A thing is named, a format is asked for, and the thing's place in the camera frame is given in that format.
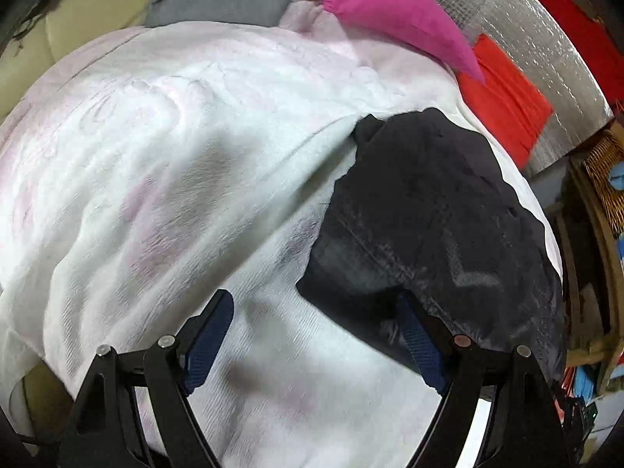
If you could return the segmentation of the black quilted puffer jacket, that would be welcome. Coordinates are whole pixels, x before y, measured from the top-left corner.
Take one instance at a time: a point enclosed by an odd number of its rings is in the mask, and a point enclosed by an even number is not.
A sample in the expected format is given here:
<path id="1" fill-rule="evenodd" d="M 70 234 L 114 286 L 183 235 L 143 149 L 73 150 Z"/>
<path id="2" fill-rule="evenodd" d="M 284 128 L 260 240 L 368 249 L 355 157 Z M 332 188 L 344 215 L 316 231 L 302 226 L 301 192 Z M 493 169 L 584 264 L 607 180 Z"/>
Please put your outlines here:
<path id="1" fill-rule="evenodd" d="M 559 379 L 562 279 L 545 225 L 486 138 L 434 108 L 366 116 L 352 136 L 354 164 L 335 182 L 299 294 L 413 371 L 422 365 L 399 328 L 400 292 L 479 347 L 523 344 Z"/>

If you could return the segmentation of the wooden shelf unit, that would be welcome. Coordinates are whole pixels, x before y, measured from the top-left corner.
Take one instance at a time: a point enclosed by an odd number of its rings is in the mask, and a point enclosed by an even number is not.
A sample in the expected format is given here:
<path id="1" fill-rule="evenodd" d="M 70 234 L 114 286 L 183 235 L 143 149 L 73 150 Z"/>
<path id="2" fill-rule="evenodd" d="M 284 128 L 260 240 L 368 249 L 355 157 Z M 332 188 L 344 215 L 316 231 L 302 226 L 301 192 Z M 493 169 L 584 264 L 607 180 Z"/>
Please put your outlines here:
<path id="1" fill-rule="evenodd" d="M 611 130 L 623 145 L 623 126 Z M 568 368 L 584 367 L 604 394 L 623 355 L 623 265 L 616 239 L 583 162 L 591 148 L 568 158 L 551 222 L 564 262 Z"/>

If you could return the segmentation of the white fluffy bed blanket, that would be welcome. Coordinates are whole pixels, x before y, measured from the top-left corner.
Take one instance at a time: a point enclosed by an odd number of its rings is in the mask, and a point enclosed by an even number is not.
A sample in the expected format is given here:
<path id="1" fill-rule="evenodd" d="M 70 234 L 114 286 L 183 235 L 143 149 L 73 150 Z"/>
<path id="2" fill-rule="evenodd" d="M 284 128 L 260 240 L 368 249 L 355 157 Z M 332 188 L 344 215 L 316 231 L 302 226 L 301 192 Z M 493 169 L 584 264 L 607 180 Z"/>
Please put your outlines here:
<path id="1" fill-rule="evenodd" d="M 96 349 L 149 347 L 216 289 L 235 317 L 190 398 L 225 467 L 401 467 L 438 404 L 295 283 L 366 115 L 441 110 L 452 73 L 294 1 L 276 28 L 187 22 L 92 41 L 1 127 L 1 406 L 31 426 L 44 362 L 76 394 Z"/>

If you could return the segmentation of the light blue cloth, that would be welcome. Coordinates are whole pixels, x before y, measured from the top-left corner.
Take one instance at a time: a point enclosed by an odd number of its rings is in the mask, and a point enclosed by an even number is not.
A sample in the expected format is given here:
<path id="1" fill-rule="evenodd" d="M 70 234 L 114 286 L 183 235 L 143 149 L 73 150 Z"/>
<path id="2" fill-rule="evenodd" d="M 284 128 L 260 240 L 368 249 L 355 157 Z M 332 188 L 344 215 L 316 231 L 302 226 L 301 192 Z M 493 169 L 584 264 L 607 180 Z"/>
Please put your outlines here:
<path id="1" fill-rule="evenodd" d="M 608 181 L 613 189 L 618 191 L 624 190 L 624 162 L 619 162 L 612 166 Z"/>

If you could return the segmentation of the wicker basket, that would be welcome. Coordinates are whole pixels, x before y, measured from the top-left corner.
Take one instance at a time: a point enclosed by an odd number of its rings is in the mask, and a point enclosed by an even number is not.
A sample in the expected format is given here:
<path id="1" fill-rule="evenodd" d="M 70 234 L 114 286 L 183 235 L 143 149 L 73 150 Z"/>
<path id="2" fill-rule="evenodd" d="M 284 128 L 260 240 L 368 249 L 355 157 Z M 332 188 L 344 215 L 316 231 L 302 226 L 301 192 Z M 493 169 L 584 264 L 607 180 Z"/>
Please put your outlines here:
<path id="1" fill-rule="evenodd" d="M 622 162 L 623 145 L 611 130 L 603 133 L 602 138 L 583 162 L 583 167 L 602 204 L 607 223 L 616 239 L 623 234 L 623 191 L 611 185 L 609 176 L 612 167 Z"/>

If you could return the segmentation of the red pillow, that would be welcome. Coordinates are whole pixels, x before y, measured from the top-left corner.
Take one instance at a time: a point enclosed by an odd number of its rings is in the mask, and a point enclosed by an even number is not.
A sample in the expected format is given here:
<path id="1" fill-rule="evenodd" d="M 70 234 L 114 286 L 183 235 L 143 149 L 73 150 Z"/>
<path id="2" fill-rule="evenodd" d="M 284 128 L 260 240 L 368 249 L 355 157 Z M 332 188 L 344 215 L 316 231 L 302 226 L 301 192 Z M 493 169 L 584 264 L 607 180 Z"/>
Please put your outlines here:
<path id="1" fill-rule="evenodd" d="M 481 34 L 473 52 L 484 80 L 477 82 L 466 74 L 458 74 L 462 98 L 516 166 L 523 169 L 553 114 L 553 107 L 489 36 Z"/>

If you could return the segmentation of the red cloth on ladder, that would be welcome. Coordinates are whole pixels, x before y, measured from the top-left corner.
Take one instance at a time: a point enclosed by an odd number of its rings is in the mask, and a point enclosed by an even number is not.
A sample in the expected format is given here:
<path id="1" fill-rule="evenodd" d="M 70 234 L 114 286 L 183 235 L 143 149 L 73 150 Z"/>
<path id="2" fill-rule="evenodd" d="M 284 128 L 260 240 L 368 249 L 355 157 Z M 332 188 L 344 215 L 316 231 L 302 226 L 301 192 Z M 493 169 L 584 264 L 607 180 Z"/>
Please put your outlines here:
<path id="1" fill-rule="evenodd" d="M 608 106 L 623 108 L 623 54 L 596 18 L 573 0 L 538 0 L 576 47 L 601 88 Z"/>

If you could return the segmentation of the beige sofa cushion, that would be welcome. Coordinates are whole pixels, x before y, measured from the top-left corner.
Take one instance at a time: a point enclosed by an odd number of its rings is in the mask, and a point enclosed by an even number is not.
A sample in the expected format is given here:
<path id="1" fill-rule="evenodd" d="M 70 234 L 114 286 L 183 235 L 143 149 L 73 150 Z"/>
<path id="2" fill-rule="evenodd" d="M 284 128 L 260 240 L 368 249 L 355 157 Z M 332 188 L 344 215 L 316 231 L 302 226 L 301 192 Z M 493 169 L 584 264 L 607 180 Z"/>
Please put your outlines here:
<path id="1" fill-rule="evenodd" d="M 1 116 L 56 62 L 90 41 L 145 20 L 150 0 L 50 0 L 1 54 Z"/>

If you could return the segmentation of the silver foil insulation sheet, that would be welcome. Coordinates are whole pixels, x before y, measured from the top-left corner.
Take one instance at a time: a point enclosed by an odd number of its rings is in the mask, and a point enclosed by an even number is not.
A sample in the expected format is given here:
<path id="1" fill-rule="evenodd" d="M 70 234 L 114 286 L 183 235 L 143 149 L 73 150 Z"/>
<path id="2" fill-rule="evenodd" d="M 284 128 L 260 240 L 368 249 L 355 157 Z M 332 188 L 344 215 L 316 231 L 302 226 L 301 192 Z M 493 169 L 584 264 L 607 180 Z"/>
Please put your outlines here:
<path id="1" fill-rule="evenodd" d="M 582 56 L 538 0 L 437 0 L 471 43 L 486 34 L 553 107 L 533 147 L 535 176 L 588 140 L 613 118 Z"/>

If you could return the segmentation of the magenta pillow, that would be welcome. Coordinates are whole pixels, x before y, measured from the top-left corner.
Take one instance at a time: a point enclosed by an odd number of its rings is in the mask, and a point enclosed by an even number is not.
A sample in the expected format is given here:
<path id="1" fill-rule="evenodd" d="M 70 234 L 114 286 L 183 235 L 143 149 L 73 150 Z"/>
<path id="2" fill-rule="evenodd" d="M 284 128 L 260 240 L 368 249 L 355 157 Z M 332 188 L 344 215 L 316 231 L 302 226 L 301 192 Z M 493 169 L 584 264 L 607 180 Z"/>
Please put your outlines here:
<path id="1" fill-rule="evenodd" d="M 484 80 L 472 46 L 436 0 L 323 0 L 323 6 L 340 21 L 385 34 Z"/>

